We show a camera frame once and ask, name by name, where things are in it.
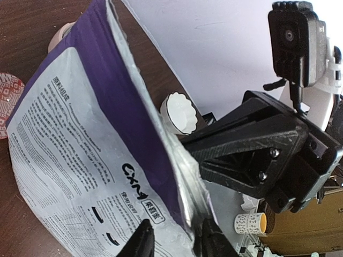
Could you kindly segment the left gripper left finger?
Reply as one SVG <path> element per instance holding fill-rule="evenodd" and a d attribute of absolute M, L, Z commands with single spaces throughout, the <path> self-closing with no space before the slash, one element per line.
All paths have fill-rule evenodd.
<path fill-rule="evenodd" d="M 117 257 L 154 257 L 155 236 L 150 220 L 144 219 Z"/>

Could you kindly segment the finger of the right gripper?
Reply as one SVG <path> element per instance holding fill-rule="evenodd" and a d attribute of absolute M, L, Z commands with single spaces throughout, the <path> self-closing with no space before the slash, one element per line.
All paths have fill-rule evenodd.
<path fill-rule="evenodd" d="M 308 136 L 304 127 L 247 127 L 189 141 L 201 177 L 224 187 L 263 198 L 300 151 Z"/>
<path fill-rule="evenodd" d="M 296 145 L 297 118 L 278 101 L 247 100 L 184 145 Z"/>

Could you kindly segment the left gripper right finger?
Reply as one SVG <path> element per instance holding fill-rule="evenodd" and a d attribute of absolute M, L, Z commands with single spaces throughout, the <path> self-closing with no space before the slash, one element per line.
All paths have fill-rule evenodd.
<path fill-rule="evenodd" d="M 193 251 L 195 256 L 239 256 L 213 218 L 204 219 L 201 227 L 196 230 Z"/>

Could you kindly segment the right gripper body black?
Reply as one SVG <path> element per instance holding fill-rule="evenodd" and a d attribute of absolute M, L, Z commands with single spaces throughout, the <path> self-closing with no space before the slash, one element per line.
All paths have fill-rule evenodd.
<path fill-rule="evenodd" d="M 275 175 L 264 196 L 276 213 L 305 208 L 318 195 L 342 158 L 342 145 L 304 116 L 270 95 L 247 91 L 243 104 L 257 117 L 253 132 L 270 142 L 267 151 Z"/>

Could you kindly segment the purple pet food bag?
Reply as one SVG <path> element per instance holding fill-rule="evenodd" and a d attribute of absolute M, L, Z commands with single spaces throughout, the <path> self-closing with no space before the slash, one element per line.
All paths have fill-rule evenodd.
<path fill-rule="evenodd" d="M 201 256 L 198 163 L 163 124 L 111 1 L 93 1 L 7 126 L 21 195 L 73 256 L 116 256 L 143 220 L 156 256 Z"/>

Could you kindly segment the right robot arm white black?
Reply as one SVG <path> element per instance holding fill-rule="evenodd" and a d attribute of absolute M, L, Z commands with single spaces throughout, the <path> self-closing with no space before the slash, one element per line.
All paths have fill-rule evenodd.
<path fill-rule="evenodd" d="M 321 200 L 324 184 L 342 158 L 342 144 L 326 128 L 340 101 L 341 53 L 328 44 L 326 72 L 292 108 L 290 84 L 280 99 L 247 91 L 242 104 L 214 124 L 184 138 L 204 180 L 256 199 L 276 213 L 304 209 Z"/>

